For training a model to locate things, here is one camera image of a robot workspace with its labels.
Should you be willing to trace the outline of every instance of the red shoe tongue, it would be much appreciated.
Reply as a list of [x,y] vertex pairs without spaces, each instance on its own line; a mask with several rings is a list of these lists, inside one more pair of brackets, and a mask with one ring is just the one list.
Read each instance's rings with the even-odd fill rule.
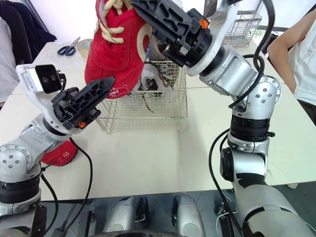
[[135,9],[127,10],[125,6],[122,7],[123,14],[118,15],[117,10],[112,7],[106,16],[107,26],[109,28],[119,27],[120,23],[127,20],[130,17],[137,15]]

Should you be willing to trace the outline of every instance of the wire mesh basket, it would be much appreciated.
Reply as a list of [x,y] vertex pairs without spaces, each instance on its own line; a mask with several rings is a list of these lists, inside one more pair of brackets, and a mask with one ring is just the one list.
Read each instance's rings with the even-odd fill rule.
[[172,90],[135,91],[119,99],[105,99],[97,108],[98,124],[115,130],[182,130],[188,117],[187,87],[182,68],[171,61],[154,61]]
[[238,11],[237,19],[225,35],[224,44],[249,46],[261,19],[256,11]]

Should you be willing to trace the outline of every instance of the red fabric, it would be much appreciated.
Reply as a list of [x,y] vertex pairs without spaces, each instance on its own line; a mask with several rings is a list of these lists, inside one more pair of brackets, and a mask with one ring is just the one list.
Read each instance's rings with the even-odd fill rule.
[[66,141],[54,151],[45,153],[41,162],[54,166],[63,166],[71,162],[77,152],[78,149],[71,143],[71,141]]
[[[96,1],[98,19],[100,1]],[[144,67],[144,62],[137,51],[137,34],[146,23],[137,15],[135,9],[117,15],[112,7],[106,16],[107,27],[124,27],[120,34],[112,34],[115,38],[123,38],[124,43],[110,43],[102,38],[99,27],[91,43],[90,53],[85,67],[84,78],[89,84],[92,80],[114,76],[116,79],[107,98],[115,99],[127,95],[137,84]],[[147,48],[149,37],[145,37],[143,45]]]

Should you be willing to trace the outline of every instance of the robotic arm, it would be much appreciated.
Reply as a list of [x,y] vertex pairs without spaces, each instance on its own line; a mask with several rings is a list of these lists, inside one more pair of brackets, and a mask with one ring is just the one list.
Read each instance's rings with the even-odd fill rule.
[[[218,1],[209,28],[196,10],[185,13],[168,0],[133,0],[137,13],[168,44],[167,57],[191,76],[237,101],[256,81],[255,71],[231,46],[222,46],[236,18],[237,4]],[[314,236],[285,197],[265,183],[270,118],[281,90],[262,75],[247,97],[232,107],[229,147],[221,151],[220,171],[236,193],[239,224],[246,237]]]
[[[185,13],[170,0],[132,0],[137,13],[155,28],[156,37],[168,45],[169,59],[187,74],[199,75],[215,91],[237,101],[232,107],[229,147],[221,151],[220,169],[236,192],[243,235],[314,236],[285,197],[265,183],[269,137],[274,136],[268,129],[280,85],[273,77],[261,77],[232,47],[222,46],[237,13],[237,4],[232,2],[218,1],[208,27],[207,19],[195,9]],[[44,152],[80,132],[99,115],[95,106],[114,82],[101,79],[81,91],[71,88],[57,93],[64,76],[51,66],[44,67],[17,68],[28,96],[43,114],[17,139],[0,147],[0,230],[4,235],[41,235],[34,231],[35,212],[40,212],[39,161]],[[253,90],[240,100],[252,85]],[[28,231],[12,225],[15,220],[24,223]]]
[[0,231],[9,236],[43,236],[40,160],[100,115],[95,106],[108,95],[115,79],[95,80],[81,91],[73,87],[59,92],[65,75],[54,66],[28,64],[16,70],[42,114],[19,137],[0,146]]

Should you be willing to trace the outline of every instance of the orange label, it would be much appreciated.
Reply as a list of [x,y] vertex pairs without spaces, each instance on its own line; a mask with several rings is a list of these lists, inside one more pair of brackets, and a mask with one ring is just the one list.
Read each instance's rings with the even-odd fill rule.
[[199,24],[202,26],[203,29],[207,29],[209,22],[204,18],[200,19]]
[[86,126],[87,126],[87,124],[85,122],[78,123],[78,127],[80,127],[80,128],[84,128]]

